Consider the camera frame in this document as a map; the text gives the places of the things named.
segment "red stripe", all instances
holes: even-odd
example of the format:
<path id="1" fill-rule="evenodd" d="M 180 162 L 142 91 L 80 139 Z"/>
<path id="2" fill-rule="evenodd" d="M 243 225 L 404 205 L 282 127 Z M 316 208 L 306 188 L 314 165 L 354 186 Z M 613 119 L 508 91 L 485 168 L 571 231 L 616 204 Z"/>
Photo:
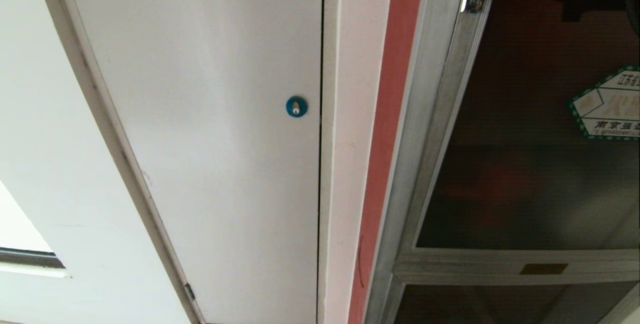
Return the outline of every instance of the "red stripe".
<path id="1" fill-rule="evenodd" d="M 389 3 L 349 324 L 361 324 L 364 315 L 419 6 L 420 0 L 390 0 Z"/>

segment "cabinet door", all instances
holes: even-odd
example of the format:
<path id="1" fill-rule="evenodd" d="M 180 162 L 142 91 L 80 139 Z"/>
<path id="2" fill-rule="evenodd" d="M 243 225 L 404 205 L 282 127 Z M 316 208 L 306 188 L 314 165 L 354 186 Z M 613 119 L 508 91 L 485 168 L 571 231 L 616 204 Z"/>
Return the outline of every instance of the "cabinet door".
<path id="1" fill-rule="evenodd" d="M 206 322 L 314 323 L 322 0 L 75 2 Z"/>

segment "green-bordered sticker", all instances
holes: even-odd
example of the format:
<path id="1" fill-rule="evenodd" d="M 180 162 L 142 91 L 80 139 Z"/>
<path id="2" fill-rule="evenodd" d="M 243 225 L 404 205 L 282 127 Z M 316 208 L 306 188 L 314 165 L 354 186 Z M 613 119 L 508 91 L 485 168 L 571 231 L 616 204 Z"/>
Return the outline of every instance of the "green-bordered sticker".
<path id="1" fill-rule="evenodd" d="M 574 96 L 569 109 L 589 139 L 640 138 L 640 66 L 627 65 Z"/>

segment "dark glass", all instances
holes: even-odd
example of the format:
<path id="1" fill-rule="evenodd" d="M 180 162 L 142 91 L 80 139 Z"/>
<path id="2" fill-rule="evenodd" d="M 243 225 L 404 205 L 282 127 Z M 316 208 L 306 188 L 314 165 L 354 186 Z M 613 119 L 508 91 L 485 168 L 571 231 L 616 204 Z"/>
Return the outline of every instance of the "dark glass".
<path id="1" fill-rule="evenodd" d="M 635 285 L 407 285 L 395 324 L 597 324 Z"/>
<path id="2" fill-rule="evenodd" d="M 583 137 L 574 95 L 640 61 L 624 12 L 494 0 L 419 247 L 637 249 L 637 141 Z"/>

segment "blue round lock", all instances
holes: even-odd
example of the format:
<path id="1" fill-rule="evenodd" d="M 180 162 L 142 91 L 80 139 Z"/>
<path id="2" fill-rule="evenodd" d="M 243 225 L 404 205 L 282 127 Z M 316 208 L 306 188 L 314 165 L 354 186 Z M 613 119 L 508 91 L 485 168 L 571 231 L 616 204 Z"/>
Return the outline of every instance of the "blue round lock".
<path id="1" fill-rule="evenodd" d="M 309 105 L 307 101 L 300 96 L 291 96 L 286 101 L 286 112 L 291 117 L 302 117 L 304 114 L 307 114 L 307 110 L 309 110 Z"/>

